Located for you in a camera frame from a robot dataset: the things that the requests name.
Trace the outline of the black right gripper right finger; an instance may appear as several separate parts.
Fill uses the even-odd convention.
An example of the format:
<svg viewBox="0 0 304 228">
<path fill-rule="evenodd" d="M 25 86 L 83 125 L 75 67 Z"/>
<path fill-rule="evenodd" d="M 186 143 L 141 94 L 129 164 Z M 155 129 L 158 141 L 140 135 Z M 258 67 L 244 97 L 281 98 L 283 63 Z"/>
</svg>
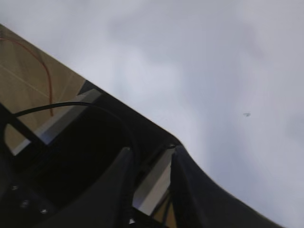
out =
<svg viewBox="0 0 304 228">
<path fill-rule="evenodd" d="M 171 200 L 179 228 L 277 228 L 217 185 L 177 146 L 171 157 Z"/>
</svg>

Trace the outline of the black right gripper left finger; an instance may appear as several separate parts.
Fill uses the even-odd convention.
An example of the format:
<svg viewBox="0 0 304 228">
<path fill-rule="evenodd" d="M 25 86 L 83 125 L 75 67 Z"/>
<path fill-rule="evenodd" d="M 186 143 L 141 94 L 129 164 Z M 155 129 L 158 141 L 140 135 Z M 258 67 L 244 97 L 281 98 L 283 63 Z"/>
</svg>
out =
<svg viewBox="0 0 304 228">
<path fill-rule="evenodd" d="M 96 183 L 39 228 L 126 228 L 132 214 L 133 152 L 123 148 Z"/>
</svg>

